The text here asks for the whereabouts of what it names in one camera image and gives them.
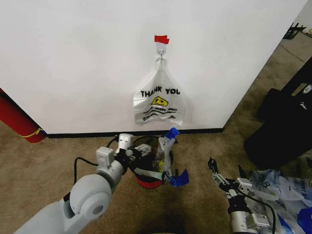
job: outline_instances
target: red cylinder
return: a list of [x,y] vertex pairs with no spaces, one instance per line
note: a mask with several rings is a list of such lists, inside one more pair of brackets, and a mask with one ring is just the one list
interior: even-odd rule
[[31,143],[39,142],[45,138],[44,131],[28,115],[1,96],[0,120]]
[[139,183],[139,185],[141,185],[145,189],[155,189],[162,184],[162,181],[160,179],[154,182],[145,182],[136,177],[136,181]]

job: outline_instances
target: red tube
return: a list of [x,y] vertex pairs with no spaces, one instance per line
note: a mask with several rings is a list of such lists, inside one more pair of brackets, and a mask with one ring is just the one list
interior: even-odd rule
[[15,104],[0,96],[0,120],[31,143],[45,138],[44,131]]

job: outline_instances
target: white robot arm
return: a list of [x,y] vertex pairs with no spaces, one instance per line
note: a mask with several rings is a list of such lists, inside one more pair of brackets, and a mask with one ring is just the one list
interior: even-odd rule
[[[20,227],[16,234],[77,234],[108,208],[112,193],[131,161],[132,135],[120,134],[116,157],[112,149],[97,150],[96,173],[79,179],[58,202],[49,204]],[[143,154],[151,151],[147,145]]]

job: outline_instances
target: blue tape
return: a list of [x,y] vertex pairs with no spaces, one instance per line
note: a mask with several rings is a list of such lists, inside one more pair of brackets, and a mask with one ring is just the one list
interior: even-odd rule
[[184,172],[180,176],[169,177],[169,182],[174,187],[181,187],[183,185],[188,184],[190,181],[189,181],[189,174],[187,173],[187,170],[185,169]]
[[167,137],[168,139],[172,139],[172,138],[175,138],[179,134],[180,132],[176,128],[172,128],[166,133],[165,137]]

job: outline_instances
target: yellow stripe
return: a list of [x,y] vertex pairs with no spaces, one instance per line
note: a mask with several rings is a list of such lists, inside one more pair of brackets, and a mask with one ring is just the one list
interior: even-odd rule
[[32,137],[32,136],[35,135],[35,134],[38,135],[39,132],[40,132],[40,130],[43,130],[43,129],[38,128],[34,133],[32,133],[32,134],[30,134],[30,135],[28,135],[28,136],[22,136],[22,135],[20,135],[20,136],[23,137],[23,138]]

